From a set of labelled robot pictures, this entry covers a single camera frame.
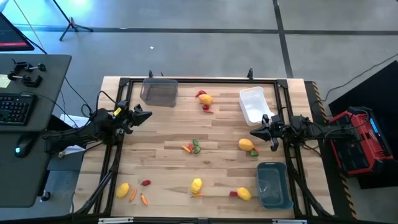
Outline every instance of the black keyboard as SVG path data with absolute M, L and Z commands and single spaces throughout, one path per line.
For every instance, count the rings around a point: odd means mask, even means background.
M 36 99 L 32 94 L 0 93 L 0 125 L 25 126 Z

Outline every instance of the blue light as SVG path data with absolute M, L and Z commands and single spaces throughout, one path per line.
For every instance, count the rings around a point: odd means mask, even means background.
M 371 125 L 372 125 L 372 128 L 373 128 L 374 132 L 378 133 L 379 130 L 377 130 L 377 127 L 376 127 L 376 124 L 374 124 L 373 118 L 371 118 L 370 121 L 371 121 Z

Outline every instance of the wooden table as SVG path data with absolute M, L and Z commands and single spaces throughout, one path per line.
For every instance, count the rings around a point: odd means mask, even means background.
M 120 77 L 104 77 L 102 90 L 114 99 Z M 304 82 L 288 79 L 292 109 L 296 115 L 311 118 Z M 282 146 L 271 152 L 270 142 L 249 134 L 239 107 L 239 91 L 258 84 L 179 83 L 177 105 L 174 108 L 147 106 L 139 98 L 141 84 L 135 83 L 132 103 L 140 103 L 153 115 L 132 135 L 125 135 L 116 186 L 129 183 L 128 196 L 114 199 L 112 216 L 129 217 L 215 217 L 215 218 L 293 218 L 293 210 L 266 210 L 259 205 L 255 170 L 260 162 L 285 162 Z M 271 111 L 277 114 L 274 88 L 260 85 Z M 195 94 L 204 89 L 214 97 L 211 110 L 204 113 Z M 114 104 L 101 96 L 99 108 L 113 109 Z M 250 157 L 238 148 L 241 138 L 250 139 L 259 149 L 259 157 Z M 202 147 L 197 155 L 187 154 L 181 145 L 198 139 Z M 317 142 L 309 141 L 315 147 Z M 85 154 L 74 196 L 75 208 L 80 208 L 98 185 L 105 146 Z M 330 213 L 333 207 L 323 170 L 322 159 L 313 151 L 302 149 L 302 160 L 308 188 Z M 191 198 L 190 184 L 194 178 L 203 180 L 202 198 Z M 147 187 L 143 180 L 151 180 Z M 249 202 L 229 197 L 229 191 L 246 187 L 253 195 Z M 129 203 L 132 190 L 143 193 L 149 206 L 140 198 Z M 298 192 L 302 202 L 302 193 Z M 101 211 L 106 204 L 104 191 Z

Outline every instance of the blue plastic bin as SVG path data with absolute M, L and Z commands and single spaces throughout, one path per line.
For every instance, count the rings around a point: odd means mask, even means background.
M 286 165 L 281 162 L 262 162 L 257 166 L 257 192 L 260 204 L 267 209 L 290 209 L 286 183 Z

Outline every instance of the lemon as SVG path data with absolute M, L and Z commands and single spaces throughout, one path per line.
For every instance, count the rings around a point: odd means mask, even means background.
M 203 185 L 203 182 L 201 181 L 201 178 L 196 178 L 195 180 L 193 180 L 193 182 L 191 184 L 192 193 L 194 193 L 194 194 L 199 193 L 202 185 Z
M 254 148 L 254 144 L 248 139 L 241 139 L 239 140 L 239 148 L 244 151 L 250 151 Z
M 200 103 L 203 105 L 211 105 L 213 102 L 213 97 L 207 94 L 202 94 L 199 96 Z
M 251 194 L 248 189 L 241 187 L 237 190 L 238 196 L 245 201 L 249 201 L 251 199 Z
M 118 198 L 123 198 L 127 192 L 129 192 L 130 186 L 128 183 L 121 184 L 117 189 L 116 189 L 116 196 Z

